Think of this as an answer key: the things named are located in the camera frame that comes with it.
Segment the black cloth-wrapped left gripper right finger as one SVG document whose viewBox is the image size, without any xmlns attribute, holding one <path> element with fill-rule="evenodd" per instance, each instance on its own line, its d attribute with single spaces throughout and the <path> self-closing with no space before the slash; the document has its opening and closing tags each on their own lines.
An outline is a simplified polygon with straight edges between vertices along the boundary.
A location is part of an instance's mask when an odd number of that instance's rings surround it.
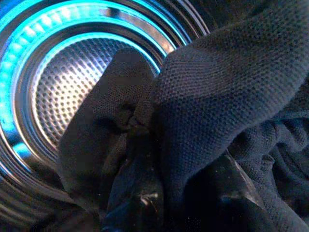
<svg viewBox="0 0 309 232">
<path fill-rule="evenodd" d="M 187 232 L 277 232 L 252 180 L 228 153 L 187 182 Z"/>
</svg>

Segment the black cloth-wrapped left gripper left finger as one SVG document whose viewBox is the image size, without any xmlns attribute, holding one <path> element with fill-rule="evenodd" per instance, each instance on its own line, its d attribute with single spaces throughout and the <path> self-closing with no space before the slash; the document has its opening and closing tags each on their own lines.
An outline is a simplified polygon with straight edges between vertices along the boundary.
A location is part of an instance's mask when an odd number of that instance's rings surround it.
<svg viewBox="0 0 309 232">
<path fill-rule="evenodd" d="M 119 50 L 67 126 L 58 168 L 68 195 L 99 214 L 101 232 L 161 232 L 163 187 L 147 96 L 153 72 Z"/>
</svg>

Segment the dark navy knit garment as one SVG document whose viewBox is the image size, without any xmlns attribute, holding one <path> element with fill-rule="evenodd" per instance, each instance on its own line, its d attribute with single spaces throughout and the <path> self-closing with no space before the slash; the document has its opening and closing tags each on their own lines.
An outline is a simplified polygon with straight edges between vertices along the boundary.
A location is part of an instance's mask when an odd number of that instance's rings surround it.
<svg viewBox="0 0 309 232">
<path fill-rule="evenodd" d="M 277 232 L 309 232 L 309 0 L 265 0 L 244 20 L 170 53 L 147 94 L 159 138 L 159 232 L 205 231 L 185 194 L 229 153 Z"/>
</svg>

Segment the perforated steel washer drum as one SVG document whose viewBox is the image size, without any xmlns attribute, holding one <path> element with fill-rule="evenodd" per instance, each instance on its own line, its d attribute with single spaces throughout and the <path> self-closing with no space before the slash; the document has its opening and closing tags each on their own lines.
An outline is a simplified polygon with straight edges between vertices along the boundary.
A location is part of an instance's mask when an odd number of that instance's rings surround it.
<svg viewBox="0 0 309 232">
<path fill-rule="evenodd" d="M 111 33 L 84 33 L 55 45 L 43 58 L 33 78 L 35 123 L 47 145 L 55 150 L 74 114 L 102 77 L 114 54 L 134 48 L 154 73 L 159 66 L 141 45 Z"/>
</svg>

